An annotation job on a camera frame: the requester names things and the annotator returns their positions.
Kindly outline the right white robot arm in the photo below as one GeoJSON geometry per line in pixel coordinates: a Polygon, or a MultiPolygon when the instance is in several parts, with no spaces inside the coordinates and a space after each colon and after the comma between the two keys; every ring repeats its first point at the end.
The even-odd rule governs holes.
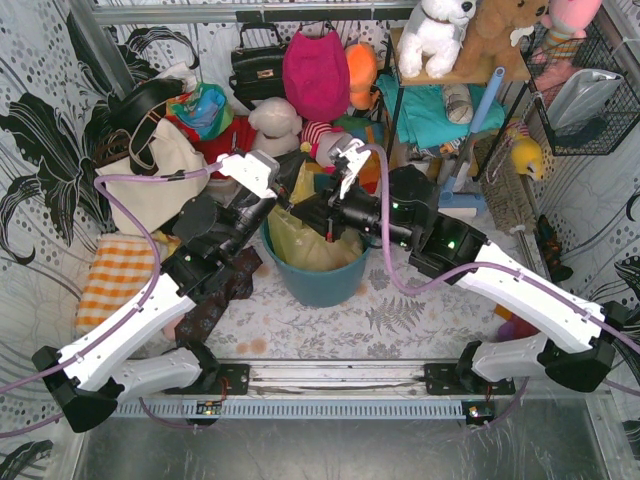
{"type": "Polygon", "coordinates": [[[388,253],[396,244],[432,284],[445,282],[483,295],[528,322],[536,334],[498,343],[469,343],[455,377],[470,393],[514,377],[547,377],[582,393],[609,375],[616,356],[639,358],[639,343],[623,328],[628,310],[617,302],[583,300],[534,274],[481,231],[438,210],[439,189],[413,166],[391,171],[376,198],[357,187],[343,191],[334,173],[318,193],[291,213],[328,241],[347,229],[375,236],[388,253]]]}

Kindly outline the yellow plastic trash bag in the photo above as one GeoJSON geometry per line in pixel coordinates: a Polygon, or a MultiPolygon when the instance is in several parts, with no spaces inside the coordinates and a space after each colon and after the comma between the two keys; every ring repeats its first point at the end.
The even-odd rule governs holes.
{"type": "Polygon", "coordinates": [[[305,271],[337,270],[355,262],[365,250],[357,232],[347,229],[339,240],[327,242],[280,206],[269,214],[268,227],[276,256],[285,264],[305,271]]]}

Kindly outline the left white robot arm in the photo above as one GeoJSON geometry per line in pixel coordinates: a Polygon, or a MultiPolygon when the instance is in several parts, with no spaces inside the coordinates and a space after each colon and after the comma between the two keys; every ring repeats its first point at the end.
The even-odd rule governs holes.
{"type": "Polygon", "coordinates": [[[225,386],[219,361],[198,341],[155,358],[130,356],[226,287],[240,270],[234,261],[245,245],[276,205],[287,204],[304,162],[300,154],[274,159],[259,150],[220,156],[216,167],[242,187],[235,198],[227,205],[208,194],[187,200],[173,227],[180,245],[155,264],[149,282],[82,338],[33,355],[73,432],[95,428],[131,398],[162,391],[211,393],[225,386]]]}

